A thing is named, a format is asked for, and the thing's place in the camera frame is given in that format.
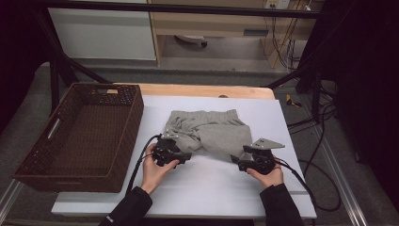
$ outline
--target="person's right hand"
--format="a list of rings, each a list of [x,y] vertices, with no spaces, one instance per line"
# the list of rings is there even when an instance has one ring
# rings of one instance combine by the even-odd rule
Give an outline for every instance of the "person's right hand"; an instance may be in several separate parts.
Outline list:
[[[247,169],[247,173],[249,173],[253,178],[257,179],[264,188],[278,186],[284,183],[281,165],[279,164],[276,164],[273,170],[267,175],[260,174],[257,170],[251,168]]]

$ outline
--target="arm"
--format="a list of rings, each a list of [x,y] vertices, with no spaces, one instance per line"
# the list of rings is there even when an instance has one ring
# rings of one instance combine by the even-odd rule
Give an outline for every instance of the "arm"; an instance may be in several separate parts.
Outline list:
[[[267,226],[303,225],[293,198],[284,184],[281,166],[276,166],[267,175],[262,175],[255,169],[247,169],[247,173],[257,179],[265,188],[261,193],[261,199],[266,213]]]
[[[299,211],[285,184],[268,187],[261,193],[261,199],[266,213],[267,226],[303,225]]]
[[[141,187],[136,186],[129,192],[99,226],[138,225],[138,222],[147,214],[152,206],[150,195],[161,185],[168,171],[179,163],[179,160],[174,160],[163,167],[157,166],[151,156],[154,147],[155,144],[152,144],[146,150]]]

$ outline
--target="black sleeve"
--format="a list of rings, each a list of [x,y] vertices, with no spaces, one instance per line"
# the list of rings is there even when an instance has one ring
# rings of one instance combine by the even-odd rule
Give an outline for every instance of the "black sleeve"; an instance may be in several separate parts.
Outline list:
[[[299,211],[285,184],[261,192],[267,226],[303,226]]]
[[[115,209],[106,216],[99,226],[132,226],[147,214],[152,206],[149,194],[136,186]]]

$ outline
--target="handheld controller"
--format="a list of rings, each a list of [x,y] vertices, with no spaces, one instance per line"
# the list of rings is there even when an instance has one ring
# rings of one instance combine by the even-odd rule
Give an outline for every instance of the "handheld controller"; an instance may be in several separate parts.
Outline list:
[[[244,152],[252,153],[252,160],[238,160],[237,165],[240,171],[247,171],[248,168],[257,170],[260,174],[266,175],[276,166],[274,156],[270,150],[257,150],[250,146],[243,146]]]
[[[257,170],[260,174],[270,173],[276,166],[275,158],[270,149],[283,148],[284,145],[261,138],[251,145],[243,146],[245,153],[251,153],[253,160],[239,160],[231,158],[233,163],[238,165],[240,171],[247,171],[248,168]]]
[[[182,152],[173,139],[159,138],[152,151],[152,157],[156,160],[156,165],[163,167],[175,159],[179,160],[179,164],[184,164],[185,161],[190,160],[191,153]]]

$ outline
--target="gray floor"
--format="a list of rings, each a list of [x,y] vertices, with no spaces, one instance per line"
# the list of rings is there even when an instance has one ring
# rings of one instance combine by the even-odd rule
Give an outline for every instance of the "gray floor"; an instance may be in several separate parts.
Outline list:
[[[265,62],[261,43],[254,39],[209,39],[208,47],[185,43],[173,37],[167,39],[164,61],[161,66],[144,61],[86,61],[91,67],[103,66],[93,71],[116,82],[148,82],[202,85],[242,85],[258,87],[266,85],[286,74],[285,69],[270,70]],[[291,94],[294,102],[309,100],[308,95],[295,93],[295,81],[275,89],[276,98],[287,123],[308,117],[304,107],[285,104],[285,95]],[[36,141],[50,113],[49,70],[42,67],[24,103],[0,137],[0,191],[4,192],[24,155]],[[309,159],[318,139],[313,128],[292,135],[298,158]],[[343,169],[368,225],[399,225],[399,216],[392,207],[372,171],[367,165],[355,162],[354,151],[347,139],[339,119],[326,121],[326,140]],[[314,163],[326,170],[325,158],[319,152]],[[333,207],[337,202],[330,181],[319,171],[310,169],[307,183],[314,192],[319,205]],[[55,222],[98,222],[98,218],[65,218],[50,213],[56,193],[37,192],[24,186],[18,199],[10,209],[7,222],[15,219],[30,219]],[[329,213],[317,210],[317,225],[352,225],[345,206]]]

